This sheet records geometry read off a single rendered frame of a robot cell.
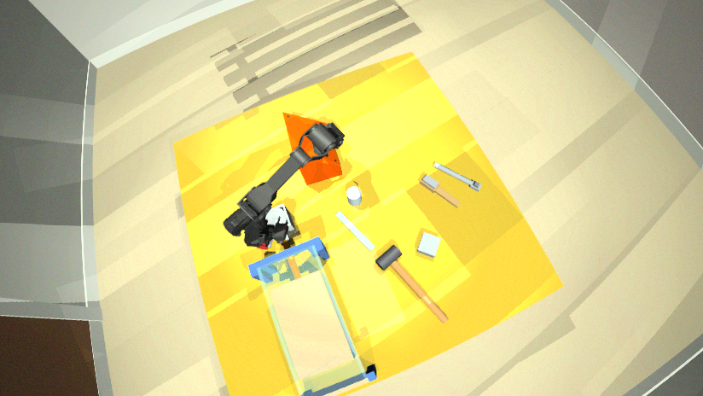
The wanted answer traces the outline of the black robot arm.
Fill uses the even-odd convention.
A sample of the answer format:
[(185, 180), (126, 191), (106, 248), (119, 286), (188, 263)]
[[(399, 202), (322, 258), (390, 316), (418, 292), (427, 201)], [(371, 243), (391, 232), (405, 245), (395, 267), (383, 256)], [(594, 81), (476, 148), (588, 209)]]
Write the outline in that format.
[[(313, 153), (311, 157), (301, 148), (304, 137), (312, 142)], [(224, 221), (224, 228), (232, 235), (237, 236), (246, 228), (243, 241), (248, 247), (259, 247), (266, 243), (267, 235), (264, 227), (252, 227), (251, 220), (255, 223), (263, 218), (271, 209), (277, 191), (309, 161), (320, 160), (328, 157), (331, 149), (337, 149), (344, 142), (345, 135), (333, 123), (323, 125), (322, 122), (312, 125), (306, 130), (299, 140), (299, 146), (290, 154), (283, 165), (266, 181), (253, 186), (237, 203), (239, 207)], [(245, 200), (246, 199), (246, 200)], [(245, 200), (245, 201), (244, 201)]]

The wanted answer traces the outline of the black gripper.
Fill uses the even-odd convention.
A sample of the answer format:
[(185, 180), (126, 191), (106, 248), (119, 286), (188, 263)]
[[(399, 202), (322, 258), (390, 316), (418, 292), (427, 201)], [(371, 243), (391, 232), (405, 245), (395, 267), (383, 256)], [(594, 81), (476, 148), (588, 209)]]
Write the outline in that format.
[(264, 231), (267, 235), (266, 238), (266, 243), (265, 246), (269, 246), (269, 242), (274, 239), (275, 241), (281, 241), (283, 242), (286, 239), (287, 233), (288, 233), (288, 225), (287, 224), (267, 224), (268, 220), (265, 219), (265, 217), (258, 219), (255, 223), (251, 220), (249, 223), (252, 227), (259, 227), (259, 225), (262, 225), (264, 227)]

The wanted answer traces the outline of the grey metal handle with square end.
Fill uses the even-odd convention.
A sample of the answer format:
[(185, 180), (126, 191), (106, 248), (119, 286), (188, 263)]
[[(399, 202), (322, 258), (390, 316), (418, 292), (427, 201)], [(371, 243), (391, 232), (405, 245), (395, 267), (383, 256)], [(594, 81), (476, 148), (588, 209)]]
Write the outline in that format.
[(445, 166), (442, 166), (441, 164), (439, 164), (439, 163), (437, 163), (437, 162), (434, 164), (433, 167), (435, 167), (435, 168), (439, 169), (440, 171), (442, 171), (442, 172), (444, 172), (444, 173), (446, 173), (446, 174), (452, 176), (453, 178), (456, 178), (456, 179), (458, 179), (458, 180), (464, 182), (465, 184), (469, 185), (470, 188), (472, 188), (472, 189), (474, 189), (474, 190), (476, 190), (476, 191), (478, 191), (478, 192), (479, 192), (479, 190), (480, 190), (480, 188), (481, 188), (481, 185), (482, 185), (482, 184), (480, 184), (480, 183), (478, 183), (478, 182), (475, 182), (475, 181), (472, 181), (472, 180), (470, 180), (470, 179), (468, 179), (468, 178), (465, 178), (463, 175), (460, 175), (460, 174), (458, 174), (458, 173), (452, 171), (451, 169), (449, 169), (449, 168), (447, 168), (447, 167), (445, 167)]

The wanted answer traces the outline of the white cylinder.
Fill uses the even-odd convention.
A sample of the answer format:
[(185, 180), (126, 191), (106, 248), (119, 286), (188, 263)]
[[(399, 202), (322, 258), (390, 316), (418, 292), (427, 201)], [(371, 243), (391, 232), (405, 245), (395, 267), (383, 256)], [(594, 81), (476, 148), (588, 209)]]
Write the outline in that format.
[(346, 191), (346, 195), (349, 204), (354, 207), (358, 206), (362, 201), (361, 190), (356, 186), (350, 187)]

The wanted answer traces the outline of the wooden-handled hammer with black head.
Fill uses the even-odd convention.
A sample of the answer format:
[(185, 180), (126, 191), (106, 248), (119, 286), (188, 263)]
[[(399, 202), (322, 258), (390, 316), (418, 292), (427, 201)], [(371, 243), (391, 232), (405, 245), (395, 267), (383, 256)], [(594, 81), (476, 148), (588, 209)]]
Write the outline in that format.
[(435, 304), (435, 302), (432, 301), (425, 291), (420, 288), (418, 283), (412, 279), (409, 273), (396, 261), (401, 255), (401, 251), (393, 244), (378, 259), (376, 259), (375, 262), (383, 271), (387, 267), (391, 266), (404, 279), (404, 282), (406, 282), (415, 294), (424, 302), (424, 304), (428, 306), (431, 312), (438, 317), (439, 321), (445, 323), (449, 318), (447, 318), (445, 313), (441, 311), (441, 309)]

